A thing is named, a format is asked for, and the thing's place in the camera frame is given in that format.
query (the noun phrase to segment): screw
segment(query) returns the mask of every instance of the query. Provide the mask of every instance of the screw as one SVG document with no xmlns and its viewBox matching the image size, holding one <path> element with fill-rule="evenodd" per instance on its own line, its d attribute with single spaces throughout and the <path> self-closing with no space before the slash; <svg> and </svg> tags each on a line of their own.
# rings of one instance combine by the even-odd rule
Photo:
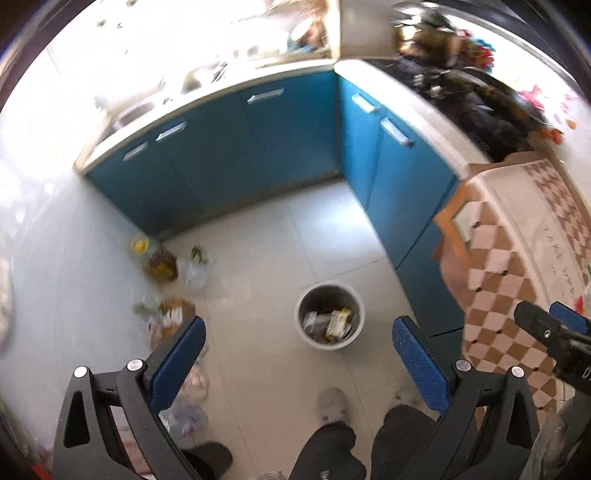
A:
<svg viewBox="0 0 591 480">
<path fill-rule="evenodd" d="M 139 359 L 132 360 L 127 364 L 127 370 L 131 370 L 132 372 L 137 372 L 140 368 L 142 368 L 144 362 Z"/>
<path fill-rule="evenodd" d="M 511 368 L 511 373 L 514 377 L 521 378 L 525 375 L 525 372 L 521 367 L 513 367 Z"/>
<path fill-rule="evenodd" d="M 460 359 L 456 362 L 456 368 L 460 372 L 468 372 L 468 370 L 470 370 L 472 366 L 470 362 L 468 362 L 467 360 Z"/>
<path fill-rule="evenodd" d="M 88 369 L 86 367 L 78 367 L 74 370 L 74 376 L 76 378 L 82 378 L 88 373 Z"/>
</svg>

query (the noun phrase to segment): cabinet door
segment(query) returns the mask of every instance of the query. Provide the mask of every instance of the cabinet door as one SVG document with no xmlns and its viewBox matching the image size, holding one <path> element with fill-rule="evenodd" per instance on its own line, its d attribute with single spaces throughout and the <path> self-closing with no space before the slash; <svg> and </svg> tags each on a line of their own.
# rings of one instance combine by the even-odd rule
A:
<svg viewBox="0 0 591 480">
<path fill-rule="evenodd" d="M 237 93 L 199 105 L 151 135 L 204 215 L 240 205 L 269 188 Z"/>
<path fill-rule="evenodd" d="M 445 366 L 451 366 L 462 358 L 462 335 L 463 329 L 459 329 L 429 339 L 438 360 L 444 362 Z"/>
<path fill-rule="evenodd" d="M 434 222 L 429 223 L 396 269 L 418 325 L 427 336 L 457 330 L 464 325 L 464 312 L 445 286 L 439 262 L 431 258 L 439 240 L 439 227 Z"/>
<path fill-rule="evenodd" d="M 341 169 L 359 203 L 367 208 L 378 158 L 381 105 L 345 79 L 339 79 Z"/>
<path fill-rule="evenodd" d="M 199 214 L 189 188 L 147 136 L 101 162 L 88 178 L 149 235 Z"/>
<path fill-rule="evenodd" d="M 381 146 L 368 216 L 398 267 L 455 177 L 447 164 L 394 115 L 380 122 Z"/>
<path fill-rule="evenodd" d="M 259 85 L 240 96 L 273 189 L 338 170 L 334 72 Z"/>
</svg>

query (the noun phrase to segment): plastic bag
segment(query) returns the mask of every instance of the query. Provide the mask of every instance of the plastic bag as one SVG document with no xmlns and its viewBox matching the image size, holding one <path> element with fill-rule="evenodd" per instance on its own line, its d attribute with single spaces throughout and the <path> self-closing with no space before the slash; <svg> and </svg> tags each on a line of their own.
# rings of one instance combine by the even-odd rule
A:
<svg viewBox="0 0 591 480">
<path fill-rule="evenodd" d="M 208 264 L 198 259 L 177 260 L 178 280 L 183 283 L 187 292 L 199 293 L 203 290 L 209 277 Z"/>
<path fill-rule="evenodd" d="M 207 398 L 208 390 L 209 379 L 203 373 L 201 365 L 195 364 L 178 392 L 178 400 L 182 406 L 198 407 Z"/>
<path fill-rule="evenodd" d="M 209 418 L 201 407 L 183 406 L 177 400 L 158 416 L 170 436 L 177 440 L 209 425 Z"/>
</svg>

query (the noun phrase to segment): cooking utensil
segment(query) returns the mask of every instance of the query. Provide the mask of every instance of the cooking utensil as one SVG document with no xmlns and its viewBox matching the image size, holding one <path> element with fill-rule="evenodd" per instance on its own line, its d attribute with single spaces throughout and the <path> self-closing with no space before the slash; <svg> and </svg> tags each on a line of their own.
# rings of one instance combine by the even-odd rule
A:
<svg viewBox="0 0 591 480">
<path fill-rule="evenodd" d="M 399 4 L 392 5 L 392 10 L 394 20 L 405 25 L 422 23 L 435 28 L 447 28 L 451 32 L 456 32 L 455 27 L 441 13 L 421 3 L 400 2 Z"/>
<path fill-rule="evenodd" d="M 463 38 L 431 25 L 394 25 L 394 49 L 422 63 L 448 69 L 456 64 Z"/>
<path fill-rule="evenodd" d="M 528 117 L 525 121 L 531 124 L 533 129 L 542 128 L 548 125 L 548 120 L 545 115 L 527 98 L 513 90 L 513 88 L 506 83 L 497 80 L 487 72 L 477 69 L 476 67 L 466 67 L 464 68 L 464 71 L 503 93 L 516 108 L 520 109 Z"/>
<path fill-rule="evenodd" d="M 544 114 L 533 103 L 482 70 L 466 67 L 464 70 L 444 72 L 444 76 L 452 82 L 473 87 L 487 105 L 527 130 L 539 130 L 548 125 Z"/>
</svg>

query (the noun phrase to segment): white tile floor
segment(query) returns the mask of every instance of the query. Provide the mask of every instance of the white tile floor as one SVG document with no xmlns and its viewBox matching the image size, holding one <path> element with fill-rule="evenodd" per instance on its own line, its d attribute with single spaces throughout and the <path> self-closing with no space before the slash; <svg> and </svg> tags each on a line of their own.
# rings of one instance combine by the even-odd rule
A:
<svg viewBox="0 0 591 480">
<path fill-rule="evenodd" d="M 190 297 L 207 324 L 207 430 L 234 455 L 225 479 L 281 470 L 321 425 L 316 397 L 341 388 L 357 434 L 354 454 L 370 468 L 373 436 L 396 403 L 424 411 L 390 340 L 392 321 L 412 314 L 363 209 L 343 182 L 322 184 L 226 215 L 171 240 L 186 257 L 201 245 L 213 260 L 202 295 Z M 293 326 L 306 287 L 336 278 L 366 305 L 366 326 L 348 348 L 320 352 Z M 172 285 L 169 292 L 183 294 Z"/>
</svg>

